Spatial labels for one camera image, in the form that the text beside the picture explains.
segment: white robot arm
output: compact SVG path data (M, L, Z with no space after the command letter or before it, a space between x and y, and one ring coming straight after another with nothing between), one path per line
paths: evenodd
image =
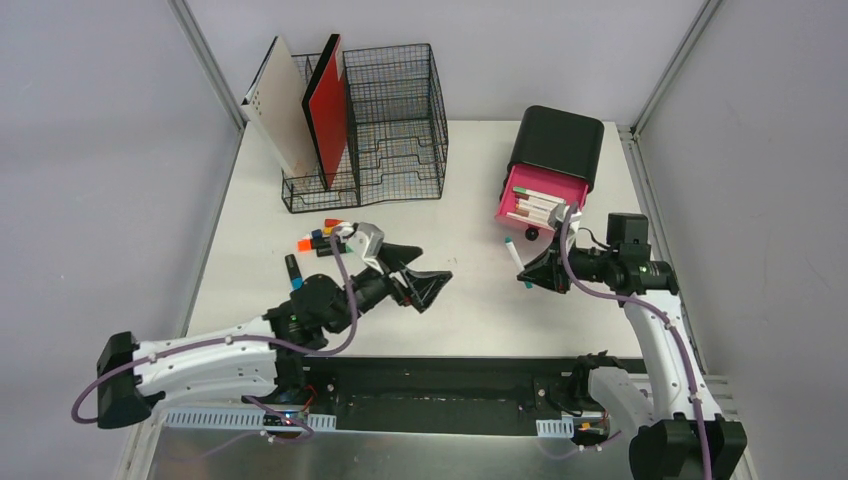
M163 341L137 342L130 332L115 334L97 362L98 379L74 403L73 419L120 428L143 421L154 409L186 402L301 391L304 355L339 353L350 344L357 318L387 297L424 312L452 278L447 271L409 269L421 248L384 243L374 225L344 223L335 235L368 267L346 278L344 289L326 275L312 275L289 300L232 328ZM322 350L328 344L325 331L341 333L348 327L351 333L341 346ZM95 388L98 416L82 418L79 407Z
M517 279L558 293L574 285L618 301L639 340L653 404L615 361L587 363L557 393L570 406L579 405L576 410L588 404L609 413L630 442L635 480L729 478L747 437L741 424L724 420L697 367L674 272L668 263L651 260L647 218L610 214L608 246L598 250L574 244L578 213L575 206L555 209L549 219L553 242ZM614 293L596 292L582 282L604 283Z

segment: wire mesh file organizer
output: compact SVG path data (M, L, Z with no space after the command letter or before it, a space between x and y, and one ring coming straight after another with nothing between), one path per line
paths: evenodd
M318 57L293 57L307 83ZM430 45L349 50L343 58L347 148L329 189L320 169L305 177L283 175L286 208L303 213L441 198L448 130Z

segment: black cable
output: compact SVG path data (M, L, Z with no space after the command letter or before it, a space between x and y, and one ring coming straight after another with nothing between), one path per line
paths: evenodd
M589 236L592 238L592 242L594 242L595 245L603 248L604 250L610 249L609 245L607 245L606 243L603 243L603 242L599 241L597 238L595 238L595 232L593 232L590 228L580 227L580 228L578 228L578 230L586 230L587 232L589 232Z
M551 390L550 386L548 386L548 391L553 392L553 390ZM548 400L548 405L550 405L551 407L555 408L556 410L559 410L560 412L565 412L565 413L571 415L572 417L582 417L583 416L582 410L580 411L580 413L577 413L576 411L571 410L570 408L565 408L565 406L563 404L557 402L552 397L553 397L553 395L548 395L547 397L545 397Z

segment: white tabletop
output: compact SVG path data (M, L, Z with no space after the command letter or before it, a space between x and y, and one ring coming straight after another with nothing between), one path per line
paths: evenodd
M581 226L606 235L607 214L638 212L639 204L615 124L605 123L595 189ZM247 126L201 281L189 335L231 327L289 297L283 257L326 217L369 222L386 242L417 245L415 270L451 270L453 279L423 315L386 300L364 315L347 355L574 356L609 350L641 357L636 336L615 302L572 290L558 295L515 280L504 246L511 236L526 262L547 240L494 220L519 122L448 122L450 147L440 200L401 202L292 215L280 199L280 169ZM580 245L588 235L581 234ZM304 278L316 273L341 284L332 257L298 254ZM353 274L364 268L345 255ZM330 346L342 341L328 335Z

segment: black lid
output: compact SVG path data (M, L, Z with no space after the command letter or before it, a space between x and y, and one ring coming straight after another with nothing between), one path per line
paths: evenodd
M532 165L582 178L591 192L603 139L600 120L534 105L524 111L508 169Z

